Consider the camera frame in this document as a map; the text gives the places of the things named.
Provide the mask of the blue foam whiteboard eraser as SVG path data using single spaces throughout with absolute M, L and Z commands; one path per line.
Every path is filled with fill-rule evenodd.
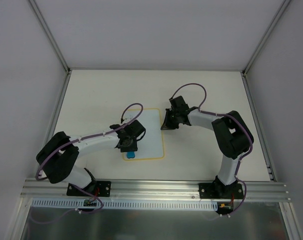
M 134 159 L 136 157 L 135 152 L 134 151 L 130 151 L 126 153 L 126 158 L 127 159 Z

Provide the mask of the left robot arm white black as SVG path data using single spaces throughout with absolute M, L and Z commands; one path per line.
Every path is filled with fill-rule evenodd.
M 138 120 L 113 124 L 109 128 L 106 133 L 79 137 L 71 137 L 63 131 L 56 133 L 36 155 L 39 169 L 35 178 L 38 181 L 48 179 L 51 184 L 67 182 L 85 196 L 97 193 L 95 177 L 88 169 L 76 166 L 76 160 L 101 150 L 136 152 L 138 141 L 146 134 Z

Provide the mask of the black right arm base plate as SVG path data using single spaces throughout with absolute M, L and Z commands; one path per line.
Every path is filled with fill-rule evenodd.
M 214 182 L 198 184 L 199 197 L 201 199 L 231 199 L 240 200 L 244 197 L 242 185 L 238 182 L 231 185 L 221 185 Z

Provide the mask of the yellow framed small whiteboard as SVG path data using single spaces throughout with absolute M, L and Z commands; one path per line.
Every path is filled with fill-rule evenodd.
M 137 120 L 145 127 L 146 133 L 137 143 L 138 151 L 134 159 L 127 159 L 126 153 L 122 154 L 125 161 L 160 160 L 165 157 L 163 132 L 161 131 L 161 112 L 158 108 L 145 108 Z

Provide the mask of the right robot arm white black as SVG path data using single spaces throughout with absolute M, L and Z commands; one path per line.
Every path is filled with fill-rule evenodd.
M 176 130 L 180 124 L 202 127 L 214 132 L 216 142 L 222 152 L 222 162 L 218 174 L 208 186 L 200 186 L 201 198 L 229 199 L 238 194 L 240 184 L 237 173 L 242 159 L 253 150 L 254 137 L 240 114 L 213 113 L 189 107 L 182 96 L 169 99 L 170 108 L 165 110 L 161 130 Z

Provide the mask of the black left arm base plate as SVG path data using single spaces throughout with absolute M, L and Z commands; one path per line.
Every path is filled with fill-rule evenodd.
M 71 197 L 109 197 L 111 192 L 111 182 L 95 180 L 85 188 L 79 188 L 68 184 L 66 195 Z

